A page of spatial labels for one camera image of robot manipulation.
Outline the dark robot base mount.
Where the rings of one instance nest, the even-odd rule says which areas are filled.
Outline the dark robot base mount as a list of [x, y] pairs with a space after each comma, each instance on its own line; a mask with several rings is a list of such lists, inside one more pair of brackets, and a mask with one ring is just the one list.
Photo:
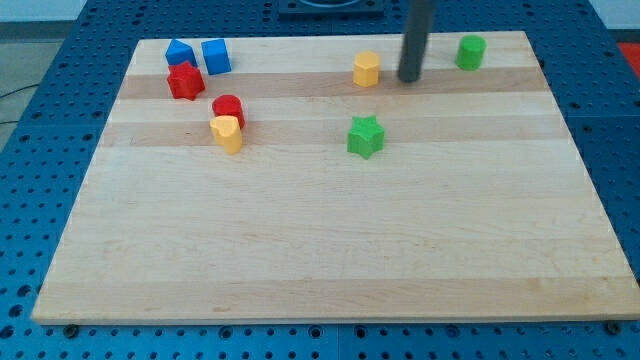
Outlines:
[[276, 0], [281, 18], [304, 16], [382, 15], [385, 0]]

